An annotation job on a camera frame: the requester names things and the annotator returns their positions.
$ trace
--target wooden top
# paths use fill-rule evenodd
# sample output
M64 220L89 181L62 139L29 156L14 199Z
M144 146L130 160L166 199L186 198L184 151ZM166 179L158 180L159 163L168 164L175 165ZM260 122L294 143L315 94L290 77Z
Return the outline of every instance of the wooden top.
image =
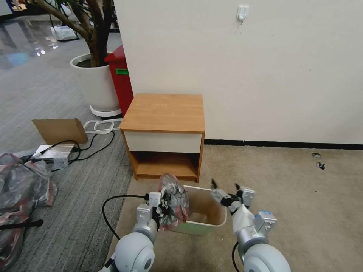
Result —
M203 97L200 94L136 94L120 129L203 133Z

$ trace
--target beige carpet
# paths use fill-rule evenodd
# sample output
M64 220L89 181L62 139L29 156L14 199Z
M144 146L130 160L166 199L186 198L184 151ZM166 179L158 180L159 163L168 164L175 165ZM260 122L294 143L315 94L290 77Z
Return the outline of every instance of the beige carpet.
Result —
M361 271L363 260L363 151L318 150L326 163L320 170L314 150L206 145L200 183L211 178L227 192L234 183L256 190L253 213L267 209L278 222L270 244L287 258L291 270ZM129 194L157 190L156 180L132 180ZM136 222L139 199L126 199L117 233ZM207 236L159 232L151 271L234 271L231 250L236 242L231 217ZM113 240L110 252L116 241ZM237 265L243 271L242 263Z

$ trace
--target green label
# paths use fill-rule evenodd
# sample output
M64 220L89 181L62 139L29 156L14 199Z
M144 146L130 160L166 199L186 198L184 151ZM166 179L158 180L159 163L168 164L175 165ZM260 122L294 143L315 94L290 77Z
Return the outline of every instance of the green label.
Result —
M129 74L127 69L116 68L116 74Z

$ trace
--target nightstand drawer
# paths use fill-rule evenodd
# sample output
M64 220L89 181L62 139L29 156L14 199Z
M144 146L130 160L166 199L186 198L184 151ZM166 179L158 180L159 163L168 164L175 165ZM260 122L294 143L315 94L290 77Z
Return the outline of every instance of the nightstand drawer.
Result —
M200 153L201 134L124 131L130 151Z

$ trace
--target cardboard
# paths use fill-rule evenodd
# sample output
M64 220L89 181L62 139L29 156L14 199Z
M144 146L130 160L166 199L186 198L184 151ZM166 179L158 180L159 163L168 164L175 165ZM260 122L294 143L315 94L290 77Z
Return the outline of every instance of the cardboard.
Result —
M85 144L88 141L81 122L76 118L32 121L47 144L56 144L64 140L74 140L79 144Z

